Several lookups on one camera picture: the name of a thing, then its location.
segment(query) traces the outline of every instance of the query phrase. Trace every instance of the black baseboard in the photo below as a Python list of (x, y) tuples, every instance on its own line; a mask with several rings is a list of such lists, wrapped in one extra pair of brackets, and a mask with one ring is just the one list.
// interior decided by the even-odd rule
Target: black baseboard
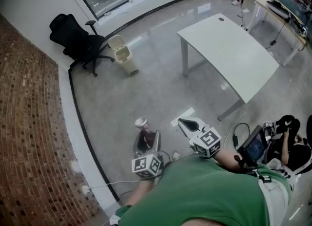
[[(71, 89), (72, 89), (72, 94), (73, 94), (73, 98), (74, 98), (75, 108), (76, 108), (76, 112), (77, 112), (77, 115), (78, 115), (78, 119), (79, 119), (79, 122), (80, 122), (80, 125), (81, 125), (81, 129), (82, 129), (83, 135), (84, 135), (84, 137), (85, 137), (85, 139), (86, 139), (87, 145), (88, 145), (88, 147), (89, 147), (89, 150), (90, 150), (91, 155), (92, 155), (92, 157), (93, 157), (93, 159), (94, 159), (94, 162), (95, 162), (96, 165), (97, 165), (97, 168), (98, 168), (99, 172), (101, 173), (101, 175), (102, 175), (104, 181), (105, 181), (107, 184), (109, 184), (110, 181), (108, 180), (108, 178), (107, 178), (107, 176), (106, 176), (106, 174), (105, 174), (105, 172), (104, 172), (104, 170), (103, 170), (101, 164), (99, 163), (98, 158), (97, 158), (97, 156), (96, 156), (96, 154), (95, 154), (95, 152), (94, 152), (94, 150), (93, 150), (93, 147), (92, 147), (92, 145), (91, 145), (90, 139), (89, 139), (89, 137), (88, 137), (88, 133), (87, 133), (87, 131), (86, 131), (86, 128), (85, 128), (85, 126), (84, 126), (84, 123), (83, 123), (83, 120), (82, 120), (82, 117), (81, 117), (81, 114), (80, 114), (80, 110), (79, 110), (79, 107), (78, 107), (78, 104), (77, 104), (77, 99), (76, 99), (76, 96), (75, 96), (74, 85), (73, 85), (72, 68), (70, 68), (70, 69), (68, 70), (68, 75), (69, 75), (70, 87), (71, 87)], [(113, 187), (112, 187), (111, 185), (107, 185), (107, 187), (108, 187), (109, 190), (111, 191), (111, 193), (112, 193), (112, 195), (114, 196), (114, 198), (118, 201), (118, 200), (119, 200), (119, 197), (117, 196), (117, 194), (116, 194), (115, 190), (113, 189)]]
[(150, 15), (150, 14), (156, 12), (156, 11), (159, 11), (159, 10), (161, 10), (161, 9), (167, 7), (167, 6), (176, 4), (176, 3), (180, 2), (180, 1), (183, 1), (183, 0), (174, 0), (174, 1), (171, 1), (171, 2), (168, 2), (168, 3), (164, 4), (164, 5), (162, 5), (162, 6), (159, 6), (159, 7), (157, 7), (157, 8), (154, 8), (153, 10), (151, 10), (151, 11), (149, 11), (149, 12), (146, 12), (146, 13), (144, 13), (144, 14), (142, 14), (142, 15), (136, 17), (135, 19), (129, 21), (128, 23), (124, 24), (124, 25), (121, 26), (120, 28), (116, 29), (114, 32), (112, 32), (112, 33), (110, 33), (109, 35), (107, 35), (106, 38), (112, 37), (112, 36), (115, 35), (116, 33), (120, 32), (122, 29), (126, 28), (127, 26), (129, 26), (129, 25), (131, 25), (131, 24), (133, 24), (133, 23), (135, 23), (135, 22), (137, 22), (138, 20), (140, 20), (140, 19), (142, 19), (142, 18), (144, 18), (144, 17), (146, 17), (146, 16), (148, 16), (148, 15)]

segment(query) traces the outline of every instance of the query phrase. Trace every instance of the white shorts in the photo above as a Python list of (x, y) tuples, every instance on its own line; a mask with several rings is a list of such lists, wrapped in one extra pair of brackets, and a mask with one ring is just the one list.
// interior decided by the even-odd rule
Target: white shorts
[[(282, 165), (280, 160), (275, 158), (272, 159), (267, 164), (267, 167), (282, 176), (282, 172), (278, 170), (283, 170), (284, 173), (286, 172), (288, 175), (286, 180), (291, 186), (292, 191), (294, 190), (296, 176), (288, 167)], [(283, 222), (289, 203), (289, 196), (286, 187), (275, 179), (272, 179), (271, 183), (263, 183), (263, 181), (259, 179), (258, 184), (267, 204), (270, 226), (280, 226)]]

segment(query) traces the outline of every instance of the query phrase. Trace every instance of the chair armrest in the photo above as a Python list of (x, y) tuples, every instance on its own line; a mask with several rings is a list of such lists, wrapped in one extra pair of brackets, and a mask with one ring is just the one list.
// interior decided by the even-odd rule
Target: chair armrest
[(63, 50), (63, 53), (64, 53), (65, 55), (67, 55), (67, 56), (70, 57), (70, 50), (69, 50), (69, 49), (65, 48), (65, 49)]
[(86, 22), (86, 25), (94, 25), (96, 23), (96, 21), (88, 21)]
[(91, 26), (92, 31), (93, 31), (96, 35), (98, 35), (96, 29), (95, 29), (94, 26), (93, 26), (95, 23), (96, 23), (95, 21), (88, 21), (88, 22), (86, 22), (86, 25)]

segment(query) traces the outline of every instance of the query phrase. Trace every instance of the monitor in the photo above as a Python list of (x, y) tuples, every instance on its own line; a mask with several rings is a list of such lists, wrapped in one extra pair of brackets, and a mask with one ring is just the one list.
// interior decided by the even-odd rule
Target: monitor
[(258, 125), (237, 151), (248, 165), (254, 165), (263, 156), (267, 147), (264, 130)]

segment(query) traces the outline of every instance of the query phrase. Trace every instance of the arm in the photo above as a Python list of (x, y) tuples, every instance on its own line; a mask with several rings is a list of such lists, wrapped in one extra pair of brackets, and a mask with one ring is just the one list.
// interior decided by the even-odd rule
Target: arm
[(242, 159), (242, 156), (239, 153), (235, 153), (226, 149), (220, 149), (215, 155), (213, 155), (213, 158), (227, 169), (240, 170), (238, 162), (234, 159), (235, 155)]
[(289, 136), (289, 128), (287, 131), (284, 132), (284, 140), (283, 140), (283, 147), (282, 147), (282, 164), (288, 164), (288, 136)]
[(132, 191), (130, 197), (126, 201), (125, 205), (134, 205), (141, 198), (143, 198), (149, 191), (151, 191), (154, 187), (155, 178), (148, 180), (140, 180), (137, 187), (134, 191)]

